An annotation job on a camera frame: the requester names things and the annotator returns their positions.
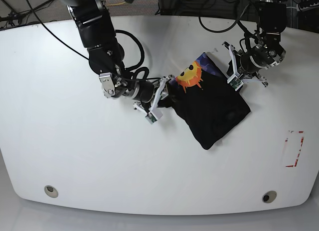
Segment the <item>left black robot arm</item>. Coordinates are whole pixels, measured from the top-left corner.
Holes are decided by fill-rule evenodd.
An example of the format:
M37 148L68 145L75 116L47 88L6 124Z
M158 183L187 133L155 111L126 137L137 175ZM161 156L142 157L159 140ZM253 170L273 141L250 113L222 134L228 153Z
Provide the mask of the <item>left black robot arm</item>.
M281 33L287 24L287 0L253 0L258 14L257 30L251 33L239 22L244 31L246 51L235 51L235 65L240 79L251 79L261 69L279 65L286 54L280 45Z

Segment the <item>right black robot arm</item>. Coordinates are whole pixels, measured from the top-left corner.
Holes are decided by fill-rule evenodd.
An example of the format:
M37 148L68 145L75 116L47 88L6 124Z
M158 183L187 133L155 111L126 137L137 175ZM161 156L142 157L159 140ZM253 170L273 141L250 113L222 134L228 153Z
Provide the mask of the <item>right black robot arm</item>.
M83 46L89 54L90 68L99 76L107 98L127 96L135 100L147 112L151 105L170 108L173 105L169 85L160 89L160 78L149 78L149 69L143 66L145 51L140 41L131 33L113 27L105 0L60 0L67 5L78 28ZM123 47L116 35L130 37L138 46L140 60L126 67Z

